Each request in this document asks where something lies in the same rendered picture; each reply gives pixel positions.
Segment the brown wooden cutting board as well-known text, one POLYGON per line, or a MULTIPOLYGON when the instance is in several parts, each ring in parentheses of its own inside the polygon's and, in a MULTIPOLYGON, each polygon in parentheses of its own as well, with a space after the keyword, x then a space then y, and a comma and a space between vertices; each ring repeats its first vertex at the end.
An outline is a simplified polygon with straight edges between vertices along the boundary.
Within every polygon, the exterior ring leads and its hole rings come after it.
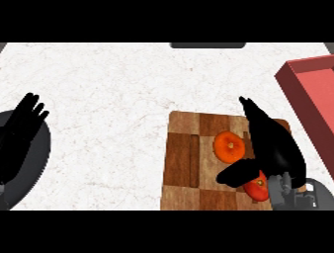
POLYGON ((164 211, 272 210, 270 201, 254 201, 242 187, 230 188, 215 182, 215 176, 227 164, 215 157, 212 141, 224 130, 243 139, 245 158, 252 158, 248 120, 243 116, 180 111, 170 113, 161 198, 164 211))

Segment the dark grey flat object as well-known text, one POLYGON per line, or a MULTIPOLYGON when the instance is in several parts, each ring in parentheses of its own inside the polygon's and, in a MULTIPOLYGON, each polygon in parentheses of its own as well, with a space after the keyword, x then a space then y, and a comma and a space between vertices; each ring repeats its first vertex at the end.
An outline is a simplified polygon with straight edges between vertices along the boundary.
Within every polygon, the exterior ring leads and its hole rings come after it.
POLYGON ((171 42, 171 48, 242 48, 245 42, 171 42))

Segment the red tomato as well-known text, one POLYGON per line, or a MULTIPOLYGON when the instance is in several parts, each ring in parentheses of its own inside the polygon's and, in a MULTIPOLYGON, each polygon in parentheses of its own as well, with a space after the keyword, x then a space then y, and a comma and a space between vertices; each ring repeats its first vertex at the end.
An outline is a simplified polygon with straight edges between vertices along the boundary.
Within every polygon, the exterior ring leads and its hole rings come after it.
POLYGON ((264 173, 243 185, 243 190, 251 199, 263 202, 269 199, 269 184, 264 173))

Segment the dark grey round plate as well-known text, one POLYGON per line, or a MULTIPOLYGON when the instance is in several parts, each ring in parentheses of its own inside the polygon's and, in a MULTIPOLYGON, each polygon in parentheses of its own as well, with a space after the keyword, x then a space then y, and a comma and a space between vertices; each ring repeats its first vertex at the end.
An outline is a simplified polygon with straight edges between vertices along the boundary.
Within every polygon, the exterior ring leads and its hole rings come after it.
MULTIPOLYGON (((0 113, 0 127, 5 124, 11 111, 0 113)), ((5 184, 4 200, 11 209, 25 199, 42 176, 51 152, 51 132, 42 124, 31 142, 29 152, 16 178, 5 184)))

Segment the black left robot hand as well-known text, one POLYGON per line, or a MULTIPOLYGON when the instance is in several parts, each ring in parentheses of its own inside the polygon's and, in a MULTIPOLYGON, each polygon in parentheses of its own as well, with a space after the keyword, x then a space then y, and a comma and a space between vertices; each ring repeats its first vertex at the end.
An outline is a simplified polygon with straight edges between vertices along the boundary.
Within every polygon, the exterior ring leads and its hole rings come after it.
POLYGON ((19 174, 31 142, 50 114, 39 103, 39 96, 28 93, 0 126, 0 184, 10 182, 19 174))

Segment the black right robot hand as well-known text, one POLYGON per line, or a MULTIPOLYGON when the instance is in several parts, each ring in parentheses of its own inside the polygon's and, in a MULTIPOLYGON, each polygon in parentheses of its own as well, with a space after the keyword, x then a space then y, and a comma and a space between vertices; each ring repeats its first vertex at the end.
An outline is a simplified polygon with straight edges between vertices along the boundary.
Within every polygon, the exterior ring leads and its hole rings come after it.
POLYGON ((240 187, 264 173, 266 177, 288 173, 291 187, 306 184, 306 162, 285 127, 269 117, 251 99, 239 98, 249 122, 254 158, 239 159, 217 175, 218 184, 240 187))

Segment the red cardboard box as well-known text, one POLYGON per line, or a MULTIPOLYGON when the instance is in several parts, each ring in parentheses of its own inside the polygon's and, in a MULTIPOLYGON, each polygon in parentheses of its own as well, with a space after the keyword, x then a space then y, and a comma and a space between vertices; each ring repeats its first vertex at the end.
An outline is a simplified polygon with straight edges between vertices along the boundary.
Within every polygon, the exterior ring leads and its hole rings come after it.
POLYGON ((334 180, 334 54, 289 60, 276 80, 334 180))

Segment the orange squash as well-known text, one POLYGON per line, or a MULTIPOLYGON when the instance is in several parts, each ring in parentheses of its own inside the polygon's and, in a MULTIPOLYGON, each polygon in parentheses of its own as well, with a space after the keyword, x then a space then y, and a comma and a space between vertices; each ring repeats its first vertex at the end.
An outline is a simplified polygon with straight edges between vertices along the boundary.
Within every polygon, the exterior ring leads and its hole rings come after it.
POLYGON ((245 156, 245 142, 240 136, 230 131, 221 131, 214 137, 212 151, 223 163, 235 163, 245 156))

